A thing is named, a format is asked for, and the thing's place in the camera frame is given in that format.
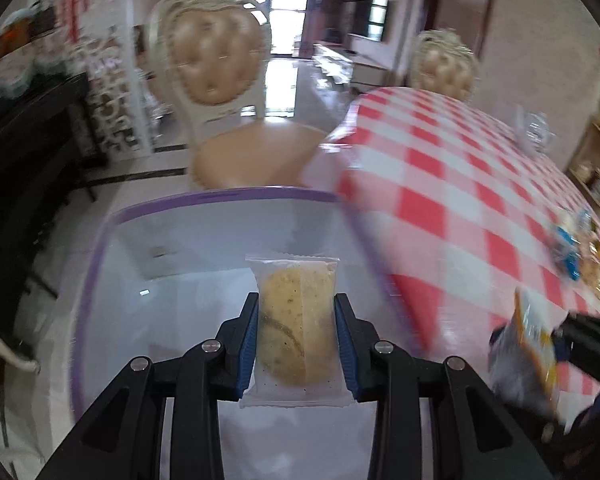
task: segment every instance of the yellow and white package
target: yellow and white package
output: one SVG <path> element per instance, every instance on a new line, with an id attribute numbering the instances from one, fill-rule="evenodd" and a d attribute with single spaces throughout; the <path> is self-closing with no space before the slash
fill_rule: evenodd
<path id="1" fill-rule="evenodd" d="M 515 292 L 510 323 L 491 347 L 491 389 L 521 408 L 553 416 L 558 402 L 558 379 L 552 328 L 543 305 L 533 304 L 526 292 Z"/>
<path id="2" fill-rule="evenodd" d="M 253 384 L 245 406 L 346 406 L 333 310 L 336 258 L 248 256 L 258 283 Z"/>

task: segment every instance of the red and white tablecloth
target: red and white tablecloth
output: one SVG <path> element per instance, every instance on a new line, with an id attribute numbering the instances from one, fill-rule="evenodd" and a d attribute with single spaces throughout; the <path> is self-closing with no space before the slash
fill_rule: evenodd
<path id="1" fill-rule="evenodd" d="M 519 285 L 554 325 L 568 310 L 600 313 L 584 284 L 558 275 L 545 242 L 557 209 L 590 210 L 586 200 L 500 121 L 439 94 L 381 88 L 321 148 L 305 183 L 363 213 L 426 357 L 461 355 L 485 377 L 491 331 L 510 319 Z M 578 406 L 598 392 L 570 365 L 560 387 Z"/>

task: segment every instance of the purple rim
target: purple rim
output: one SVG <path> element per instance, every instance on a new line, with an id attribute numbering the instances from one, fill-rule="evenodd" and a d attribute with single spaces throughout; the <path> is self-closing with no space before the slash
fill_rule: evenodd
<path id="1" fill-rule="evenodd" d="M 348 203 L 340 200 L 333 194 L 316 189 L 307 189 L 304 187 L 248 187 L 240 189 L 218 189 L 203 191 L 198 193 L 183 193 L 173 195 L 149 202 L 143 202 L 117 211 L 105 220 L 100 233 L 96 247 L 93 250 L 91 262 L 82 286 L 80 305 L 74 330 L 74 344 L 70 355 L 70 395 L 71 409 L 74 419 L 77 420 L 85 412 L 84 399 L 82 398 L 82 368 L 84 361 L 84 332 L 91 314 L 93 302 L 93 291 L 95 290 L 100 273 L 100 265 L 104 251 L 109 244 L 109 238 L 113 230 L 130 220 L 141 216 L 186 207 L 191 205 L 209 204 L 217 202 L 238 202 L 243 200 L 272 200 L 272 199 L 294 199 L 294 200 L 312 200 L 314 202 L 337 202 L 344 210 L 345 218 L 349 222 L 352 231 L 360 241 L 362 250 L 369 261 L 370 267 L 376 276 L 380 287 L 387 294 L 387 297 L 394 303 L 394 307 L 404 311 L 400 295 L 393 282 L 389 278 L 389 272 L 382 259 L 376 252 L 371 238 L 366 234 L 362 222 L 358 217 L 357 211 Z M 407 320 L 407 329 L 410 330 L 410 323 Z M 419 348 L 414 341 L 411 351 L 418 354 Z"/>

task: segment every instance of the beige leather upholstery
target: beige leather upholstery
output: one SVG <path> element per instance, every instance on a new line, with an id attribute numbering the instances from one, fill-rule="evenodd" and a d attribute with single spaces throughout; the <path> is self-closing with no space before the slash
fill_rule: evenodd
<path id="1" fill-rule="evenodd" d="M 473 53 L 451 30 L 426 30 L 418 37 L 410 69 L 412 87 L 467 101 L 476 75 Z"/>
<path id="2" fill-rule="evenodd" d="M 197 150 L 194 178 L 207 189 L 302 186 L 299 175 L 324 132 L 277 117 L 213 137 Z"/>
<path id="3" fill-rule="evenodd" d="M 170 51 L 192 101 L 218 105 L 241 95 L 263 59 L 258 20 L 242 7 L 183 10 L 174 18 Z"/>

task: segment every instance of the chair seat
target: chair seat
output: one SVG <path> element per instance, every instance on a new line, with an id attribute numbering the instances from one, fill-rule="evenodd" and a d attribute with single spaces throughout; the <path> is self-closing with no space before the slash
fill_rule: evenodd
<path id="1" fill-rule="evenodd" d="M 254 120 L 206 140 L 193 175 L 207 189 L 302 186 L 300 173 L 325 133 L 278 117 Z"/>

